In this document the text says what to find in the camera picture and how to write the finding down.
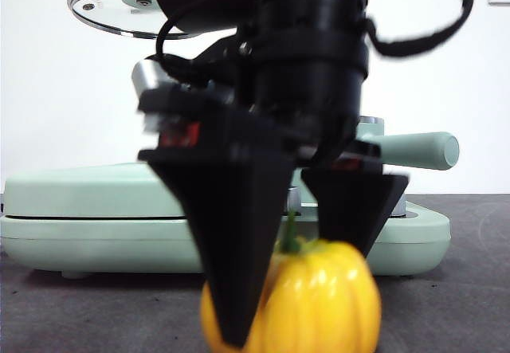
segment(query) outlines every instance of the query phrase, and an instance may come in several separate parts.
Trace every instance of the glass lid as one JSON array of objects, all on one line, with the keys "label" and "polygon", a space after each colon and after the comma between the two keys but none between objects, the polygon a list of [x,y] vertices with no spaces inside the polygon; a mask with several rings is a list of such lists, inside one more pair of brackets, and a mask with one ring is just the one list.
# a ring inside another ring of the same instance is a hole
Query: glass lid
[{"label": "glass lid", "polygon": [[[156,38],[167,17],[156,0],[68,0],[80,21],[109,33],[136,38]],[[195,37],[173,28],[168,40]]]}]

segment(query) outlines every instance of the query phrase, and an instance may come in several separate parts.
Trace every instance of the silver metal part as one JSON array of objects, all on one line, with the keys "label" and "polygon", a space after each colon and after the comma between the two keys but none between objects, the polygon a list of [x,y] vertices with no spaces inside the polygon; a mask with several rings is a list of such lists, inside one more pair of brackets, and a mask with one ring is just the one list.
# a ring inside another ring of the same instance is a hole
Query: silver metal part
[{"label": "silver metal part", "polygon": [[393,211],[391,211],[390,217],[391,218],[403,218],[404,216],[406,216],[406,213],[407,213],[407,211],[406,211],[406,194],[402,194],[402,196],[398,200],[397,205],[395,206]]},{"label": "silver metal part", "polygon": [[156,90],[174,86],[179,82],[168,76],[159,62],[153,60],[141,60],[133,68],[131,79],[135,86],[136,95],[140,98],[147,90]]},{"label": "silver metal part", "polygon": [[[158,37],[167,20],[157,0],[67,0],[74,16],[93,28],[126,37]],[[175,29],[167,39],[195,37]]]},{"label": "silver metal part", "polygon": [[239,46],[239,54],[241,54],[243,57],[249,56],[251,53],[252,53],[252,48],[248,42],[243,42]]},{"label": "silver metal part", "polygon": [[384,124],[384,119],[376,116],[360,116],[359,122],[361,124]]},{"label": "silver metal part", "polygon": [[287,202],[285,203],[285,212],[301,212],[301,189],[297,186],[291,186],[288,189]]}]

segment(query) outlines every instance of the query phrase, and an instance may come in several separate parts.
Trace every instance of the screw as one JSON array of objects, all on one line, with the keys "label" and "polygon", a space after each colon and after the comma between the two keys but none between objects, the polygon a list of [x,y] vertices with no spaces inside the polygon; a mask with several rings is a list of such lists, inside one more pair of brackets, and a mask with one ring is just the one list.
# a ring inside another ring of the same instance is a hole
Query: screw
[{"label": "screw", "polygon": [[248,42],[243,42],[239,46],[239,54],[241,54],[243,57],[249,56],[251,53],[252,53],[252,48]]},{"label": "screw", "polygon": [[136,3],[141,6],[150,6],[152,5],[152,0],[136,0]]}]

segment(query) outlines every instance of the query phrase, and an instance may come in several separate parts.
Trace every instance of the white wall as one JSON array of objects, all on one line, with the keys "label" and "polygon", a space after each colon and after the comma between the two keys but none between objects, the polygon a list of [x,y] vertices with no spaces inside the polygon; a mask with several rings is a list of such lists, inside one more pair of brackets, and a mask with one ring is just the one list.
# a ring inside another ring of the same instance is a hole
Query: white wall
[{"label": "white wall", "polygon": [[[371,0],[385,38],[453,20],[460,0]],[[174,42],[194,57],[220,37]],[[451,131],[461,159],[451,171],[411,171],[410,193],[508,193],[510,6],[476,5],[465,28],[436,52],[395,61],[372,53],[364,115],[386,133]],[[78,22],[65,0],[2,0],[2,187],[19,171],[134,161],[141,116],[130,74],[154,43]]]}]

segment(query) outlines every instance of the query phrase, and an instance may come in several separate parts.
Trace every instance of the pepper stem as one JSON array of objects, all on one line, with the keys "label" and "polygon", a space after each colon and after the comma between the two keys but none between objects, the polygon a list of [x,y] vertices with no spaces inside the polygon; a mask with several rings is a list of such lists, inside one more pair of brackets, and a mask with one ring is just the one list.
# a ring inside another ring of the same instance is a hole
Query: pepper stem
[{"label": "pepper stem", "polygon": [[296,211],[290,210],[287,214],[287,221],[284,225],[283,238],[281,240],[280,252],[282,253],[299,253],[301,250],[300,243],[296,240]]}]

